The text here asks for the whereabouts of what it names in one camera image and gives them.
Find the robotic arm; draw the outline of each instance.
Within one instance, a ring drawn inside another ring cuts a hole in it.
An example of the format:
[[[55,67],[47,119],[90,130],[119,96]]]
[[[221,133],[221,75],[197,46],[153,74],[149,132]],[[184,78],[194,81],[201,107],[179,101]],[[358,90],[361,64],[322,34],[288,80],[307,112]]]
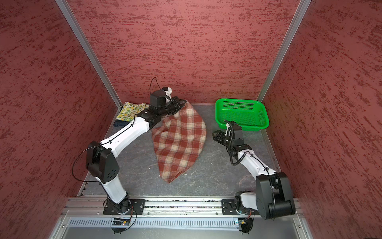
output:
[[[245,214],[252,208],[257,210],[263,219],[293,215],[296,208],[288,177],[283,172],[270,169],[250,146],[244,144],[241,126],[234,121],[224,121],[227,124],[226,133],[221,130],[213,132],[214,140],[226,146],[232,165],[241,163],[256,178],[256,193],[236,194],[237,212]]]
[[[87,152],[86,169],[101,183],[107,193],[108,203],[118,214],[130,213],[129,195],[118,177],[116,157],[138,136],[152,129],[162,117],[176,114],[186,101],[177,96],[171,98],[172,89],[163,87],[150,95],[148,109],[140,112],[132,123],[100,143],[91,142]]]

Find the green plastic basket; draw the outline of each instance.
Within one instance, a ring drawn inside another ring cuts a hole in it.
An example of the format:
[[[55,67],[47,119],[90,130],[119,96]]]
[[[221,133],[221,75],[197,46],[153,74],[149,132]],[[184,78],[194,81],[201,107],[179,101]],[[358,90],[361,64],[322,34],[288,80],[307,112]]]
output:
[[[269,126],[265,106],[260,101],[246,99],[218,99],[215,120],[220,128],[227,128],[224,120],[235,121],[242,130],[259,131]]]

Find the yellow floral fabric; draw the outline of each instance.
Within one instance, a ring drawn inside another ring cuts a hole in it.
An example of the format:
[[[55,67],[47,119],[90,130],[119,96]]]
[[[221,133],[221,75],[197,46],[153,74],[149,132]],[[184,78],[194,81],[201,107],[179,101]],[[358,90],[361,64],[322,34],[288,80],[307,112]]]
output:
[[[148,106],[149,105],[146,105],[146,103],[132,104],[132,103],[129,103],[129,102],[125,102],[121,112],[117,116],[117,120],[132,121],[134,119],[134,115],[136,115],[139,112],[143,111]]]

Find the red wall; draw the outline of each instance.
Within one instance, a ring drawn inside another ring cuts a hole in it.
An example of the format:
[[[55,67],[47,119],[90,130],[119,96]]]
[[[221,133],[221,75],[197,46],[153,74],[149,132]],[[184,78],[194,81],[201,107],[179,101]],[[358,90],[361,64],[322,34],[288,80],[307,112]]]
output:
[[[382,238],[381,11],[313,0],[264,99],[315,239]]]
[[[54,0],[2,1],[0,15],[0,238],[41,239],[116,107]]]
[[[68,0],[122,101],[255,99],[299,0]]]

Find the red and beige plaid fabric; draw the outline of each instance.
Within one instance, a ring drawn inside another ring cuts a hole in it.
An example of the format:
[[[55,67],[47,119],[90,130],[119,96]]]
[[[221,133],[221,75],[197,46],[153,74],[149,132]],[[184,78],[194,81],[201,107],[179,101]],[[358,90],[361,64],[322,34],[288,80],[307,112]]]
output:
[[[172,182],[189,169],[206,141],[206,125],[187,102],[175,115],[163,119],[163,125],[152,130],[154,150],[160,176]]]

